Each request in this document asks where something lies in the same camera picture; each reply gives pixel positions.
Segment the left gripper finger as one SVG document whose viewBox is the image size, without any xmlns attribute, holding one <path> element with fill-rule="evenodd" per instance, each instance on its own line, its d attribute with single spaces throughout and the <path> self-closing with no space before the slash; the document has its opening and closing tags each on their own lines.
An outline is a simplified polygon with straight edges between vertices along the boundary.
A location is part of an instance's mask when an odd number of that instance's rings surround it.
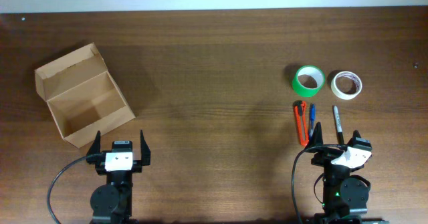
<svg viewBox="0 0 428 224">
<path fill-rule="evenodd" d="M 91 145 L 91 147 L 89 148 L 89 150 L 86 153 L 86 160 L 97 160 L 98 157 L 100 156 L 101 152 L 100 152 L 100 141 L 101 141 L 101 132 L 97 131 L 96 133 L 96 137 Z"/>
<path fill-rule="evenodd" d="M 148 147 L 142 130 L 140 130 L 140 154 L 141 160 L 150 160 L 150 148 Z"/>
</svg>

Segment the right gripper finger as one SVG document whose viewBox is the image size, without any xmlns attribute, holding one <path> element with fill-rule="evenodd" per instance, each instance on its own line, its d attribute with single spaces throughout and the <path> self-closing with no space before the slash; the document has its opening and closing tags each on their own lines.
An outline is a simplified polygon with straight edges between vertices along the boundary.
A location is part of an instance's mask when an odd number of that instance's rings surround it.
<svg viewBox="0 0 428 224">
<path fill-rule="evenodd" d="M 312 133 L 312 136 L 306 145 L 307 148 L 315 147 L 315 146 L 322 146 L 324 144 L 323 138 L 322 138 L 322 125 L 321 122 L 317 122 L 314 131 Z"/>
<path fill-rule="evenodd" d="M 352 133 L 352 138 L 348 141 L 347 145 L 348 146 L 356 146 L 356 145 L 361 145 L 362 141 L 360 140 L 360 134 L 358 130 L 355 130 Z"/>
</svg>

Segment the black marker pen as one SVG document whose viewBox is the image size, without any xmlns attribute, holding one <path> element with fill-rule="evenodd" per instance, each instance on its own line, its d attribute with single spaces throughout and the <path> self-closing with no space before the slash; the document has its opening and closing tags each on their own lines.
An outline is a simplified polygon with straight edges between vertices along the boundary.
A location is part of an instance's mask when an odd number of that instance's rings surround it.
<svg viewBox="0 0 428 224">
<path fill-rule="evenodd" d="M 338 137 L 338 143 L 344 144 L 344 137 L 343 137 L 343 131 L 342 131 L 342 125 L 340 121 L 340 115 L 338 112 L 338 107 L 333 106 L 333 113 L 334 113 L 334 119 L 336 124 L 336 131 L 337 131 L 337 137 Z"/>
</svg>

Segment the orange utility knife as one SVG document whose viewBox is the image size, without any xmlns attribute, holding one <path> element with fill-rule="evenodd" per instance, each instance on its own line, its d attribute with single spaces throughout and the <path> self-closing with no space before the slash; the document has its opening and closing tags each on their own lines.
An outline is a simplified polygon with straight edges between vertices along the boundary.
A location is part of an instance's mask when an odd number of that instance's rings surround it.
<svg viewBox="0 0 428 224">
<path fill-rule="evenodd" d="M 306 124 L 306 106 L 306 102 L 302 100 L 296 100 L 293 103 L 299 141 L 302 146 L 306 146 L 309 142 L 308 128 Z"/>
</svg>

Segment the blue pen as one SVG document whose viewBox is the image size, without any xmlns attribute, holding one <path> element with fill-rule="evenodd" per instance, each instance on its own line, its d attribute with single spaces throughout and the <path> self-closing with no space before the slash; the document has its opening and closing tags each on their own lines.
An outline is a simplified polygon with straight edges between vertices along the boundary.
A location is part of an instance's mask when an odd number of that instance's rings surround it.
<svg viewBox="0 0 428 224">
<path fill-rule="evenodd" d="M 309 121 L 309 129 L 308 129 L 308 136 L 311 138 L 314 132 L 314 126 L 315 126 L 315 119 L 316 119 L 316 107 L 315 104 L 310 105 L 310 121 Z"/>
</svg>

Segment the white masking tape roll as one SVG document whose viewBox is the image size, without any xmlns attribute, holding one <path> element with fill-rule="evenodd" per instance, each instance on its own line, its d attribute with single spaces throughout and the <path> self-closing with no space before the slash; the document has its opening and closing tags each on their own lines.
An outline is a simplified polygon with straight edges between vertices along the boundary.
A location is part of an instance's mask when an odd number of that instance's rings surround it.
<svg viewBox="0 0 428 224">
<path fill-rule="evenodd" d="M 362 81 L 353 72 L 338 72 L 330 84 L 333 94 L 342 100 L 351 100 L 362 91 Z"/>
</svg>

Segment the green tape roll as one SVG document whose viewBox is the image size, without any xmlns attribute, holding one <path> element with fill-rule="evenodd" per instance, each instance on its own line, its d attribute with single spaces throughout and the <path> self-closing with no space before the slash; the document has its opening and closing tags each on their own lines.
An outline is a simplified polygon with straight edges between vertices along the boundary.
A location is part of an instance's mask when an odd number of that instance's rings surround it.
<svg viewBox="0 0 428 224">
<path fill-rule="evenodd" d="M 302 97 L 315 96 L 325 83 L 323 71 L 312 65 L 302 66 L 299 68 L 292 80 L 292 88 Z"/>
</svg>

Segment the brown cardboard box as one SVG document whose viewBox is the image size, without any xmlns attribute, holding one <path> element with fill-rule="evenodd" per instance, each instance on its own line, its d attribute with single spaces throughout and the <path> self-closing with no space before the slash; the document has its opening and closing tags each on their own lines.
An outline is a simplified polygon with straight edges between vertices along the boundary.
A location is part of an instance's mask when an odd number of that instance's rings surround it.
<svg viewBox="0 0 428 224">
<path fill-rule="evenodd" d="M 135 118 L 94 43 L 36 69 L 35 87 L 61 138 L 77 148 Z"/>
</svg>

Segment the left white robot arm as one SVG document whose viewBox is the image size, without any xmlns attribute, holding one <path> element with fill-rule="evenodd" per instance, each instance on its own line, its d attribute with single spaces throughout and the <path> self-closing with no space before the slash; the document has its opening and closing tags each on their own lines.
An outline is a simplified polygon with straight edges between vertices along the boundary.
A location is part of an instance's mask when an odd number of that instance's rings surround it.
<svg viewBox="0 0 428 224">
<path fill-rule="evenodd" d="M 98 175 L 106 176 L 106 184 L 99 186 L 90 198 L 92 223 L 138 223 L 132 218 L 132 175 L 150 165 L 151 151 L 140 132 L 140 160 L 133 158 L 132 141 L 118 140 L 111 150 L 101 150 L 98 132 L 86 154 L 86 162 L 93 164 Z"/>
</svg>

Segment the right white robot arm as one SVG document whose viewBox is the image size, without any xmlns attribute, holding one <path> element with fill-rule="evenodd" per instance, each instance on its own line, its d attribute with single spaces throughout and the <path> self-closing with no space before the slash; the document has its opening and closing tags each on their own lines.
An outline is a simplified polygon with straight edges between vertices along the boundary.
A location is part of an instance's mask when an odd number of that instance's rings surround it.
<svg viewBox="0 0 428 224">
<path fill-rule="evenodd" d="M 354 174 L 364 167 L 372 156 L 369 140 L 355 130 L 347 144 L 338 147 L 327 146 L 323 142 L 321 123 L 314 127 L 314 133 L 305 150 L 314 157 L 311 164 L 323 168 L 318 178 L 323 182 L 322 213 L 317 213 L 309 223 L 387 223 L 384 219 L 363 219 L 367 214 L 367 202 L 371 183 Z"/>
</svg>

